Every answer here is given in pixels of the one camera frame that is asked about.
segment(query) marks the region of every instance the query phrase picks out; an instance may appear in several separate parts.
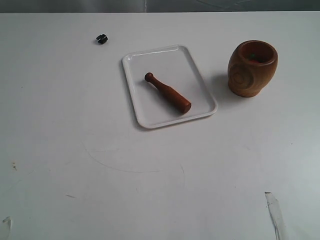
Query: curved line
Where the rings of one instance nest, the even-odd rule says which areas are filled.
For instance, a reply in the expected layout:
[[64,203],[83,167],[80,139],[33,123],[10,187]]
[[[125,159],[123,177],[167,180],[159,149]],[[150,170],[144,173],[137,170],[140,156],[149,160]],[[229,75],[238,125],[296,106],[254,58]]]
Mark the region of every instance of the curved line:
[[98,164],[100,164],[100,165],[102,165],[102,166],[107,167],[108,169],[112,169],[112,170],[120,171],[120,172],[125,172],[125,173],[134,173],[134,174],[146,174],[146,173],[158,173],[158,172],[160,172],[160,170],[155,170],[155,171],[131,171],[131,170],[122,170],[122,169],[119,169],[119,168],[115,168],[115,167],[112,167],[112,166],[108,166],[108,165],[106,165],[106,164],[98,161],[97,159],[95,159],[95,158],[89,153],[89,151],[87,150],[84,142],[81,141],[81,143],[82,143],[82,145],[83,145],[84,150],[86,151],[86,153],[89,155],[89,157],[90,157],[93,161],[97,162]]

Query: tray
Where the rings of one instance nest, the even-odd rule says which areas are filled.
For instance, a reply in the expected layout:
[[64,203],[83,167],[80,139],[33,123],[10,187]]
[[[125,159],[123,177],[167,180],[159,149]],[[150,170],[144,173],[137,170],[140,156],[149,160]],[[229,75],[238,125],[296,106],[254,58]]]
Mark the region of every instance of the tray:
[[[204,118],[217,111],[218,104],[209,93],[188,49],[182,45],[134,52],[122,59],[126,80],[138,123],[147,129]],[[144,80],[153,75],[188,99],[192,106],[179,113]]]

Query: table surface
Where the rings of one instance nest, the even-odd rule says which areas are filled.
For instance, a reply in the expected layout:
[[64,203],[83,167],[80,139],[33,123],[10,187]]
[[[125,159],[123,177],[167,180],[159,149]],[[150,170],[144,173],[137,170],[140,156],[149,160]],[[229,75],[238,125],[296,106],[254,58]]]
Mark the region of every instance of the table surface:
[[[11,239],[274,240],[266,191],[291,240],[319,239],[319,29],[320,12],[0,14]],[[278,68],[241,98],[227,66],[251,39],[277,49]],[[218,111],[145,130],[121,59],[174,44],[188,47]]]

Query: gray wall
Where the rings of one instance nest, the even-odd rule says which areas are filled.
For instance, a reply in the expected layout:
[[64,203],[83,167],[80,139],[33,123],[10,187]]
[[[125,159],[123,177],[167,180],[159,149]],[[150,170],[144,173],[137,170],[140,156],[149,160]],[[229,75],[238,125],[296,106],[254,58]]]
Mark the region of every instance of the gray wall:
[[319,10],[319,0],[0,0],[0,13],[143,13]]

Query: wooden pestle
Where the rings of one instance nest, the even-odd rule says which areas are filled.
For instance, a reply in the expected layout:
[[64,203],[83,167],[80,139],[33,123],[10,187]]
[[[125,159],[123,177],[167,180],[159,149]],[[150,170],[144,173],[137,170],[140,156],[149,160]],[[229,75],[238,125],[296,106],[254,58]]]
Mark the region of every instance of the wooden pestle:
[[154,85],[162,96],[172,104],[182,114],[187,113],[191,108],[191,102],[185,99],[180,93],[174,90],[172,87],[163,84],[157,80],[151,72],[148,72],[144,79]]

